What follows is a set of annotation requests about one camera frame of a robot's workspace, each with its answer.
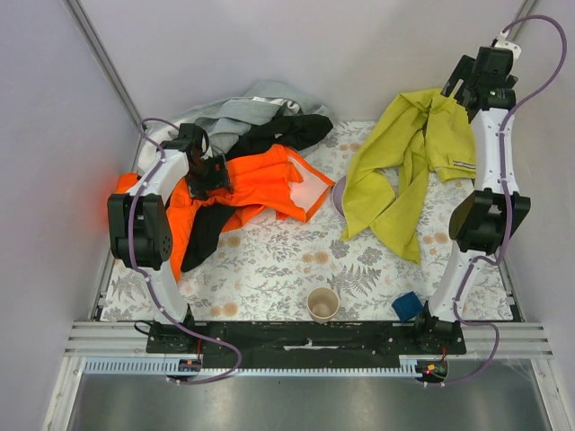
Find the orange cloth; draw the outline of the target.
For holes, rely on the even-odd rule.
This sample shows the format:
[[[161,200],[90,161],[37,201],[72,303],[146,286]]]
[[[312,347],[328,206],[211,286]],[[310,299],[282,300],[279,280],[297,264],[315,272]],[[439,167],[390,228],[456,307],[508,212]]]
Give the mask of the orange cloth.
[[[184,181],[180,180],[167,203],[169,225],[175,234],[175,255],[170,258],[170,263],[176,280],[184,273],[181,263],[195,215],[201,207],[222,204],[235,208],[222,233],[243,227],[267,208],[274,209],[278,219],[293,217],[306,223],[321,207],[334,185],[298,152],[279,144],[265,153],[238,157],[226,165],[232,192],[213,190],[208,193],[207,200],[201,201],[187,197]],[[115,193],[127,192],[141,177],[134,172],[122,175]]]

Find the yellow cloth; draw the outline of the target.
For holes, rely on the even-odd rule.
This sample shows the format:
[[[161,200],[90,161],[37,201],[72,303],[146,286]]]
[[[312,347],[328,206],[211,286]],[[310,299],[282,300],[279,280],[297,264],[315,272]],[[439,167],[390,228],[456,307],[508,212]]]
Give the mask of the yellow cloth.
[[[474,178],[467,113],[438,89],[402,92],[351,159],[342,240],[368,229],[398,257],[420,263],[417,228],[431,173],[442,182]]]

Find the purple plate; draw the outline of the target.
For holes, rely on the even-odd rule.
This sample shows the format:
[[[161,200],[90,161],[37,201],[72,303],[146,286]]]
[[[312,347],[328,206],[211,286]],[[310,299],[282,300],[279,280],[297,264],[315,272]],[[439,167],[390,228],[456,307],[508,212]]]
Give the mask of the purple plate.
[[[343,206],[342,206],[342,197],[343,197],[343,192],[345,190],[345,186],[346,186],[346,177],[343,176],[339,180],[336,181],[336,183],[332,189],[332,203],[333,203],[337,213],[342,218],[345,217]]]

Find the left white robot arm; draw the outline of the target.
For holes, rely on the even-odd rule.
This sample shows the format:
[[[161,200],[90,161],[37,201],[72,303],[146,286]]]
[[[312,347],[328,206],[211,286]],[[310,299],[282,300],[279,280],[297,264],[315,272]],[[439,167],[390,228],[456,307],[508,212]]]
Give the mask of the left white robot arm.
[[[125,193],[112,194],[107,203],[111,252],[127,268],[143,276],[162,324],[190,320],[190,307],[180,294],[170,258],[175,255],[175,234],[166,206],[177,183],[184,181],[185,195],[201,201],[213,190],[232,190],[222,154],[208,156],[210,141],[202,127],[183,123],[174,126],[176,138],[157,143],[151,166]]]

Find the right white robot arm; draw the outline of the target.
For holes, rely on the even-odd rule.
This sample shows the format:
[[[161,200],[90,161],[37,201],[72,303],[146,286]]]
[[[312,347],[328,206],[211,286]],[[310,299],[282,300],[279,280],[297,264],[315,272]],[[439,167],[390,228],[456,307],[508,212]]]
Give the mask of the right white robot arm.
[[[454,339],[464,302],[481,269],[498,266],[511,235],[531,208],[519,193],[512,162],[511,130],[517,103],[511,70],[520,55],[512,42],[481,47],[464,55],[441,93],[467,113],[476,150],[473,192],[449,222],[452,252],[438,289],[414,322],[416,333]]]

